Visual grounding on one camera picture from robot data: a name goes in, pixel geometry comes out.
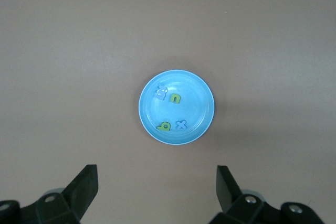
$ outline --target gray table surface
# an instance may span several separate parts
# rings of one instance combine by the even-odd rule
[[[215,117],[170,146],[144,85],[185,69]],[[89,223],[208,223],[216,166],[274,207],[336,219],[336,0],[0,0],[0,200],[22,206],[97,164]]]

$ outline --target screw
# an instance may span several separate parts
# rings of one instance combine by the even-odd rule
[[[292,212],[295,212],[296,214],[301,214],[303,212],[302,209],[299,206],[297,206],[297,205],[290,205],[289,209]]]
[[[10,207],[9,204],[3,204],[2,206],[0,206],[0,211],[6,210],[9,207]]]
[[[54,196],[49,196],[48,198],[46,198],[46,199],[44,200],[44,202],[45,202],[45,203],[48,203],[48,202],[53,201],[54,199],[55,199]]]
[[[254,204],[254,203],[257,203],[257,200],[256,200],[256,198],[255,197],[253,197],[253,196],[246,196],[245,197],[245,200],[248,202],[248,203],[251,203],[251,204]]]

